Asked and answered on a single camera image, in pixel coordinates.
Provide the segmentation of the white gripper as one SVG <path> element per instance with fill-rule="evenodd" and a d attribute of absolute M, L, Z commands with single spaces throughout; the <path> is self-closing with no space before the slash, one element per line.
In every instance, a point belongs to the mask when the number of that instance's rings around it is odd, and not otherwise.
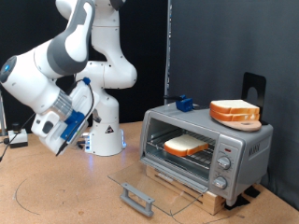
<path fill-rule="evenodd" d="M 74 146 L 82 132 L 88 127 L 88 117 L 93 121 L 101 118 L 93 112 L 99 96 L 93 92 L 91 81 L 83 78 L 67 95 L 60 91 L 57 100 L 43 114 L 36 114 L 32 132 L 54 154 L 60 155 L 67 147 Z"/>

